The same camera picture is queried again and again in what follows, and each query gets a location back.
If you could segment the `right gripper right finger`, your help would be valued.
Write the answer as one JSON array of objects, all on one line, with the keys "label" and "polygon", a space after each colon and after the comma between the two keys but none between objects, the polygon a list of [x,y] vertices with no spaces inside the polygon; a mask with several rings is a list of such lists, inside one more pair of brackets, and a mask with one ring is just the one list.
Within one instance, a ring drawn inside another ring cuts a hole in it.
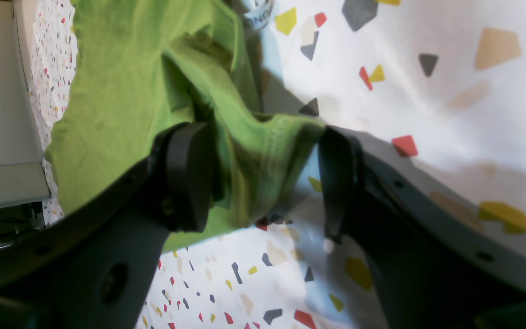
[{"label": "right gripper right finger", "polygon": [[415,186],[432,177],[381,140],[335,126],[318,161],[326,233],[363,249],[391,329],[526,329],[526,255]]}]

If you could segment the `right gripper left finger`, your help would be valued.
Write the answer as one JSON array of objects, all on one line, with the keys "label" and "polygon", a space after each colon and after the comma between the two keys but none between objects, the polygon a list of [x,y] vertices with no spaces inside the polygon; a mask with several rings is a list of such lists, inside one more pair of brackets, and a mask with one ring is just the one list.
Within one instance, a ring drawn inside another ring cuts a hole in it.
[{"label": "right gripper left finger", "polygon": [[0,329],[132,329],[172,232],[201,233],[214,133],[159,133],[150,154],[50,229],[0,250]]}]

